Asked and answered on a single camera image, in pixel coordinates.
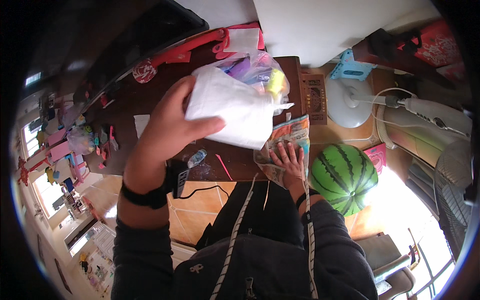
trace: red handle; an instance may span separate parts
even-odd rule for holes
[[[179,54],[186,53],[187,51],[195,49],[198,46],[204,45],[211,41],[226,41],[228,43],[229,42],[228,29],[226,28],[216,29],[215,31],[209,32],[203,36],[199,36],[191,41],[183,43],[179,46],[176,46],[173,49],[170,49],[157,56],[154,56],[152,57],[152,66],[156,68],[162,63],[166,62],[167,60],[176,58]]]

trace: wooden table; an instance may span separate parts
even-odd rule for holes
[[[115,139],[120,149],[116,152],[111,151],[111,157],[107,158],[104,169],[98,167],[98,164],[102,162],[101,156],[97,156],[96,153],[84,156],[91,172],[123,174],[127,158],[138,140],[133,116],[150,114],[168,88],[178,79],[191,74],[198,67],[216,61],[215,55],[211,51],[214,45],[215,42],[212,42],[194,49],[189,63],[160,65],[157,75],[146,84],[136,82],[129,74],[122,79],[122,87],[115,94],[115,102],[106,109],[102,109],[100,103],[92,105],[85,115],[88,124],[92,126],[94,132],[100,132],[102,124],[113,125]],[[285,121],[286,112],[290,112],[292,118],[297,118],[305,113],[305,109],[302,107],[301,101],[304,91],[300,88],[299,58],[290,56],[275,59],[290,83],[289,101],[295,103],[292,108],[284,110],[281,115],[273,118],[274,125],[277,125]],[[175,158],[187,161],[200,149],[205,149],[208,155],[199,166],[190,171],[189,180],[230,181],[215,154],[222,157],[234,181],[252,180],[257,172],[259,172],[258,180],[266,180],[266,176],[253,162],[253,150],[251,149],[201,139],[197,140],[195,144],[187,145]]]

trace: watermelon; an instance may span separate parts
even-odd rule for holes
[[[310,183],[343,216],[367,205],[367,193],[378,184],[372,161],[357,147],[332,144],[313,161]]]

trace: black cable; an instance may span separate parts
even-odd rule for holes
[[[229,195],[224,189],[222,189],[221,186],[219,186],[219,185],[214,185],[214,186],[211,186],[211,187],[209,187],[209,188],[196,189],[196,190],[193,191],[190,195],[188,195],[188,196],[186,196],[186,197],[179,197],[179,199],[188,199],[188,198],[192,197],[193,194],[195,194],[197,191],[205,191],[205,190],[210,190],[210,189],[213,189],[213,188],[219,188],[219,189],[221,189],[222,192],[224,192],[225,194],[227,194],[227,197],[228,197],[228,198],[230,197],[230,195]]]

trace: black wristband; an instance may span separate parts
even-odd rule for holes
[[[313,189],[308,189],[309,190],[309,195],[312,196],[312,195],[320,195],[319,192],[317,192],[316,190],[313,190]],[[307,199],[307,194],[306,193],[303,193],[302,196],[300,196],[297,200],[297,210],[300,209],[300,205],[303,203],[303,201],[305,201],[305,199]]]
[[[159,209],[167,204],[167,192],[164,187],[165,184],[157,189],[149,191],[145,195],[140,195],[132,192],[122,181],[120,192],[130,202],[139,206],[149,206],[152,209]]]

